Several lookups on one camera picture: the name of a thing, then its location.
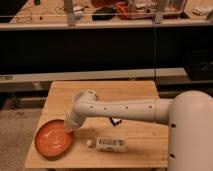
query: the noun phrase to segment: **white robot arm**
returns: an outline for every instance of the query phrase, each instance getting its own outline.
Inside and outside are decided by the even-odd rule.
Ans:
[[[77,129],[87,117],[113,117],[169,125],[168,171],[213,170],[213,99],[188,91],[175,99],[100,102],[92,90],[77,94],[65,120]]]

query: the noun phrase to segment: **wooden tabletop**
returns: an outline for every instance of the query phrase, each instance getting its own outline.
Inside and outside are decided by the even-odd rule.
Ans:
[[[95,8],[90,0],[73,0],[74,5],[86,6],[84,17],[77,20],[78,23],[93,22],[92,13],[98,8]],[[213,5],[213,0],[188,0],[185,13],[189,19],[205,19],[206,15],[198,16],[193,13],[194,7],[198,5]],[[110,21],[117,22],[120,19],[113,17]],[[35,6],[34,0],[28,0],[22,9],[16,14],[10,23],[66,23],[67,16],[64,12],[64,0],[41,0],[41,4]]]
[[[205,20],[207,17],[206,15],[199,16],[193,13],[193,10],[196,6],[203,6],[203,5],[213,6],[213,0],[188,0],[184,11],[192,20],[196,20],[196,19]]]
[[[47,121],[64,119],[72,107],[72,96],[94,90],[102,101],[158,98],[152,81],[60,81],[53,82],[37,130]],[[125,153],[99,152],[88,148],[87,139],[124,138]],[[165,168],[167,167],[168,127],[154,123],[123,120],[112,126],[108,118],[88,118],[74,132],[72,147],[56,160],[42,157],[30,146],[26,168]]]

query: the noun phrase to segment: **screw hole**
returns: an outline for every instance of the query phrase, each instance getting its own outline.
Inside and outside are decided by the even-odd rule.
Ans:
[[[171,127],[172,128],[176,128],[176,124],[171,124]]]
[[[172,157],[172,158],[174,158],[174,159],[176,158],[175,155],[172,154],[172,153],[170,153],[170,157]]]

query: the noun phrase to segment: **floor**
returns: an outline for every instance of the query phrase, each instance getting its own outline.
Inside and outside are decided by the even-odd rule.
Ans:
[[[34,136],[45,97],[0,99],[0,171],[45,171],[27,169],[25,158]],[[150,169],[110,169],[122,171],[151,171]]]

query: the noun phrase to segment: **orange bowl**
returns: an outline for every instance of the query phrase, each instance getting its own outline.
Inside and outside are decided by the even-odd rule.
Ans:
[[[56,157],[72,144],[72,133],[64,130],[63,120],[51,120],[36,133],[35,148],[44,157]]]

